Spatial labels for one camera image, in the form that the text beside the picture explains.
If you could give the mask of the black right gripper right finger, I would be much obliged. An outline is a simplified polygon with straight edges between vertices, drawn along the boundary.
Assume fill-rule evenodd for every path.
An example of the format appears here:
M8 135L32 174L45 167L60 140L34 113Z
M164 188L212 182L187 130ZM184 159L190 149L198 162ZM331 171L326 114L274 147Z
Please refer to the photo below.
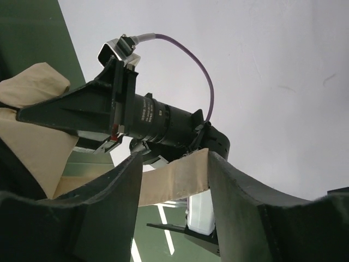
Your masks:
M348 261L348 190L301 199L214 152L208 179L222 261Z

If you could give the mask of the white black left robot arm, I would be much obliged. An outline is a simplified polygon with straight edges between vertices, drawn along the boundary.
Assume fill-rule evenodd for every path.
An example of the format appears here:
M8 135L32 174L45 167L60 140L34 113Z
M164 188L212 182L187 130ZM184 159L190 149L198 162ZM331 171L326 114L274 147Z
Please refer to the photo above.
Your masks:
M19 110L18 121L76 135L75 150L84 153L111 152L129 137L130 152L154 168L204 148L228 158L228 137L204 119L202 110L190 113L150 93L138 95L135 67L113 55L102 65L83 86Z

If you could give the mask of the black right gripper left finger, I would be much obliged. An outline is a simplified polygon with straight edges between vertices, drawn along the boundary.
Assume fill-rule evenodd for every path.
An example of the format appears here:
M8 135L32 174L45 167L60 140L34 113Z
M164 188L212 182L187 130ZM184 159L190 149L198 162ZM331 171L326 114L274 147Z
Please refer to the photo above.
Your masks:
M1 192L1 261L129 261L141 180L133 153L56 199Z

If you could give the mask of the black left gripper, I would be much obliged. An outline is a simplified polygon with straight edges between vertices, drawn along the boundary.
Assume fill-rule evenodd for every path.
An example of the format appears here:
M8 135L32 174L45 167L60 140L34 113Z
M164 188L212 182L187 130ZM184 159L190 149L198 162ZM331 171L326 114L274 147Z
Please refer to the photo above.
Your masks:
M137 76L133 65L111 55L94 80L60 96L20 109L17 120L72 134L106 134L108 137L99 149L109 153L129 135L133 124Z

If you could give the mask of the beige folding umbrella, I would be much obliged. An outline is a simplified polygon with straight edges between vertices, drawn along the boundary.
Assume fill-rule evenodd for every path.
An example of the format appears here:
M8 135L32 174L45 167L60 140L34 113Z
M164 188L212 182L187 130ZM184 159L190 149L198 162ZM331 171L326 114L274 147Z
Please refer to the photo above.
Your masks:
M17 119L25 106L66 94L70 82L47 63L36 63L1 82L1 190L34 200L54 199L85 187L102 171L64 176L77 136ZM140 206L207 191L208 150L143 173Z

